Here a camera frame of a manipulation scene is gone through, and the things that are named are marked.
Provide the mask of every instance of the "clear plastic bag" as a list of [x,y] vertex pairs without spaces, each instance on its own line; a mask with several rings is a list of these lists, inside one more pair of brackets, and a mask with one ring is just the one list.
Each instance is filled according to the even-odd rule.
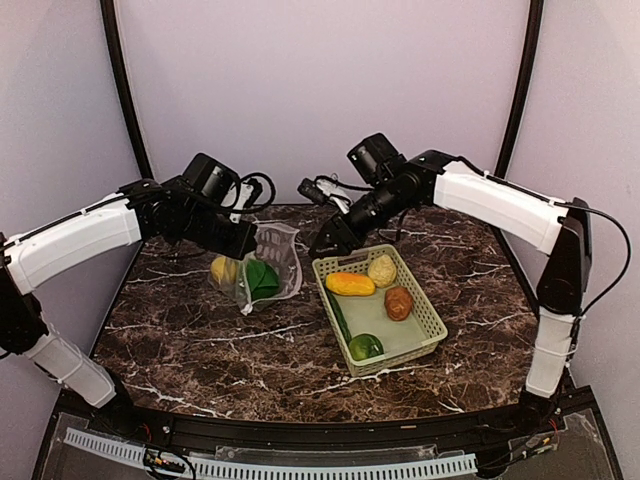
[[[260,311],[278,300],[293,297],[302,285],[302,270],[295,248],[298,232],[298,229],[283,223],[259,224],[255,252],[242,261],[225,257],[214,260],[218,265],[212,268],[210,283],[233,298],[244,315],[254,310]],[[263,261],[273,268],[279,279],[278,293],[269,298],[251,298],[247,281],[247,266],[251,260]]]

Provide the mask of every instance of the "brown potato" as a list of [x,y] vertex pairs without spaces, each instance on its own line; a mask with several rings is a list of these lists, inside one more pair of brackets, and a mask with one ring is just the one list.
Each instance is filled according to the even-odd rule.
[[384,308],[394,322],[406,319],[413,308],[413,298],[409,290],[404,287],[393,287],[387,290],[384,295]]

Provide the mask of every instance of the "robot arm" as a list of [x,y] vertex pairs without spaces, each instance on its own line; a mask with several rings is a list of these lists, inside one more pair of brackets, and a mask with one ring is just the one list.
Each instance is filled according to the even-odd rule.
[[[89,404],[105,406],[116,396],[113,379],[42,320],[32,292],[89,258],[157,235],[242,259],[256,247],[256,226],[239,213],[261,192],[255,180],[242,182],[198,154],[182,175],[162,185],[140,180],[51,225],[6,241],[0,234],[0,347],[24,354]],[[233,208],[225,207],[234,197]]]
[[407,208],[457,210],[510,232],[549,256],[537,288],[540,327],[525,391],[548,399],[571,354],[574,325],[591,266],[590,229],[583,211],[479,171],[466,159],[433,150],[406,161],[382,134],[365,139],[348,158],[373,190],[323,225],[312,257],[342,256],[369,232]]

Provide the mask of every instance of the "basket handle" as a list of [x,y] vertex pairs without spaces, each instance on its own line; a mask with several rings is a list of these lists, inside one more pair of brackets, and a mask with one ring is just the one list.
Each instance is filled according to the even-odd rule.
[[369,259],[368,253],[357,253],[349,257],[338,258],[338,265],[340,267],[345,267],[347,265],[353,265],[354,263],[366,262],[368,259]]

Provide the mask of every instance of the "black frame pole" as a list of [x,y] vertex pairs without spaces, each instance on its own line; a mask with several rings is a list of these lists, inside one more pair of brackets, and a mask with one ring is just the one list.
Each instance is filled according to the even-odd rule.
[[131,96],[131,87],[129,86],[129,79],[127,78],[127,69],[124,63],[122,44],[120,43],[114,0],[100,0],[100,7],[102,9],[102,22],[107,38],[113,78],[116,82],[116,89],[118,90],[118,97],[120,98],[120,108],[122,108],[124,121],[127,125],[133,153],[138,163],[138,170],[140,170],[142,178],[152,179],[154,178],[153,171],[151,170],[149,157],[144,147],[140,124],[138,123],[136,109],[133,105],[133,97]]
[[518,72],[518,81],[513,94],[511,112],[507,122],[507,128],[502,140],[502,147],[496,164],[495,176],[505,178],[513,155],[513,149],[518,138],[518,130],[524,113],[524,106],[527,101],[529,84],[533,73],[533,63],[538,47],[538,37],[540,36],[540,26],[542,25],[542,8],[544,0],[531,0],[529,6],[529,18],[527,20],[527,32],[524,37],[524,47],[522,49],[522,60]]

